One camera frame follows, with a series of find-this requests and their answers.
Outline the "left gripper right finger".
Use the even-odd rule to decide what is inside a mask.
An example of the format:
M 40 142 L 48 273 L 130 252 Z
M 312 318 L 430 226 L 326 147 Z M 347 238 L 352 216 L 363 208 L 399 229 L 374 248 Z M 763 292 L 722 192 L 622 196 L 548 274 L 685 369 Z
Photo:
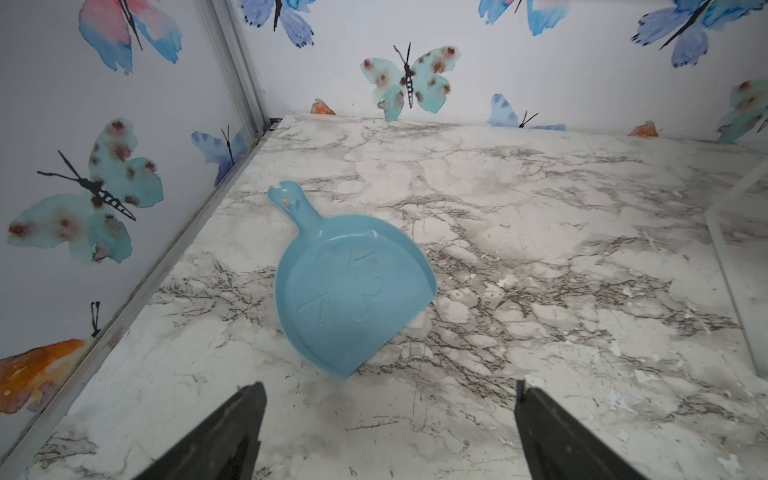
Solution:
M 516 425 L 534 480 L 645 480 L 544 390 L 516 382 Z

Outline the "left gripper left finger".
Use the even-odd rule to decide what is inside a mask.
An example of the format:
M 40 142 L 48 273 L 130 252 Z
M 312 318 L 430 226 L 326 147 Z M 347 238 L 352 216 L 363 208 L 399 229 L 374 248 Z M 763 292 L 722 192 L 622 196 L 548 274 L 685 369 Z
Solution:
M 261 382 L 240 388 L 136 480 L 251 479 L 266 406 Z

